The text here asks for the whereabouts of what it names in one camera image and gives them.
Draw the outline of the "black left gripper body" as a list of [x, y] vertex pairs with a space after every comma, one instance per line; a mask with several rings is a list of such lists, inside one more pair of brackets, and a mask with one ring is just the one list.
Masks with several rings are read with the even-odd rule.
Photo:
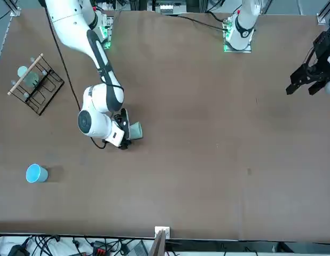
[[313, 65], [313, 72], [320, 78], [330, 81], [330, 31], [322, 31], [313, 42], [317, 62]]

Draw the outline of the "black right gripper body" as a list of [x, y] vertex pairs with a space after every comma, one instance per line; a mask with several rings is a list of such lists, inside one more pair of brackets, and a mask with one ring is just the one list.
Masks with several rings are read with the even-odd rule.
[[127, 111], [114, 115], [112, 120], [111, 143], [119, 149], [126, 150], [131, 144], [130, 122]]

